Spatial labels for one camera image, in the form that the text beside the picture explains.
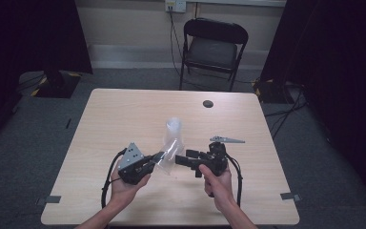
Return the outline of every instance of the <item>black folding chair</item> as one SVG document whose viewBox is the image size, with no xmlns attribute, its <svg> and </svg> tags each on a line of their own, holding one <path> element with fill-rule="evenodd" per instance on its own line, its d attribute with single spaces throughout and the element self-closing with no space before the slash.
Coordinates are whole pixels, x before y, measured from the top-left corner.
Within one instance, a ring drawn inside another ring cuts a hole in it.
<svg viewBox="0 0 366 229">
<path fill-rule="evenodd" d="M 193 38 L 189 47 L 188 36 Z M 179 90 L 182 90 L 184 66 L 220 73 L 228 73 L 234 86 L 236 72 L 249 35 L 235 23 L 226 23 L 206 18 L 195 18 L 184 26 L 183 59 L 180 71 Z"/>
</svg>

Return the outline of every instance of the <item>fingers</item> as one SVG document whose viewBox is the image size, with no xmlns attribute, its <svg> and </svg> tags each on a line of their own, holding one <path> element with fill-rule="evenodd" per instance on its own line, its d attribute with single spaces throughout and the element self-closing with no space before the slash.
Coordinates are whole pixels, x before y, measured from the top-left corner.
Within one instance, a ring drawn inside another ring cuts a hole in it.
<svg viewBox="0 0 366 229">
<path fill-rule="evenodd" d="M 213 192 L 211 183 L 207 179 L 205 179 L 204 181 L 204 191 L 206 192 L 207 195 L 210 195 Z"/>
<path fill-rule="evenodd" d="M 142 187 L 144 187 L 145 185 L 147 185 L 148 180 L 150 180 L 151 174 L 147 174 L 144 177 L 142 177 L 142 179 L 136 184 L 137 188 L 140 189 Z"/>
<path fill-rule="evenodd" d="M 224 170 L 224 172 L 231 172 L 230 163 L 227 163 L 227 168 Z"/>
<path fill-rule="evenodd" d="M 213 185 L 217 181 L 216 176 L 213 174 L 213 172 L 206 165 L 200 164 L 198 166 L 198 169 L 204 175 L 204 178 L 206 180 L 208 180 L 208 182 L 211 185 Z"/>
<path fill-rule="evenodd" d="M 118 164 L 119 163 L 120 163 L 120 160 L 117 160 L 117 163 L 115 164 L 114 169 L 112 170 L 112 174 L 111 174 L 112 179 L 120 178 L 120 176 L 118 175 Z"/>
</svg>

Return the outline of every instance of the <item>metal tool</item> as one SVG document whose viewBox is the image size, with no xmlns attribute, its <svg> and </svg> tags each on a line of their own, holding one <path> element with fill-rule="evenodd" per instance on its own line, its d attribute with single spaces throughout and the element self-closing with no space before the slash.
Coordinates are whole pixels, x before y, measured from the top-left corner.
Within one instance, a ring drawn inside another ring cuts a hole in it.
<svg viewBox="0 0 366 229">
<path fill-rule="evenodd" d="M 222 142 L 222 143 L 245 143 L 244 140 L 238 140 L 238 139 L 233 139 L 233 138 L 228 138 L 228 137 L 218 136 L 218 135 L 210 138 L 210 141 Z"/>
</svg>

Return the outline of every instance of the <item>metal bracket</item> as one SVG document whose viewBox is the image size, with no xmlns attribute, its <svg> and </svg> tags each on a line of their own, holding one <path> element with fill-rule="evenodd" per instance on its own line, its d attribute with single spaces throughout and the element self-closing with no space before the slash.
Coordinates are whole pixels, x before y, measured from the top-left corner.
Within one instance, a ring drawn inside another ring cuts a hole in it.
<svg viewBox="0 0 366 229">
<path fill-rule="evenodd" d="M 132 142 L 127 148 L 126 153 L 121 158 L 118 170 L 120 171 L 129 165 L 132 165 L 142 158 L 144 158 L 144 155 L 138 150 L 138 147 L 136 147 L 135 143 Z"/>
</svg>

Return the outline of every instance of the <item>chair backrest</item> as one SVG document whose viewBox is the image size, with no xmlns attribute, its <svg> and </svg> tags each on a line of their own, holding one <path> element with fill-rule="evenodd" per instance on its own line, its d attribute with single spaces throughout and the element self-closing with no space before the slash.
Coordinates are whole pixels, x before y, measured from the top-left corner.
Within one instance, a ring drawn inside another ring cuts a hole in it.
<svg viewBox="0 0 366 229">
<path fill-rule="evenodd" d="M 185 38 L 187 35 L 190 35 L 243 45 L 246 45 L 249 38 L 246 30 L 235 23 L 220 22 L 206 18 L 195 18 L 186 22 L 184 34 Z"/>
</svg>

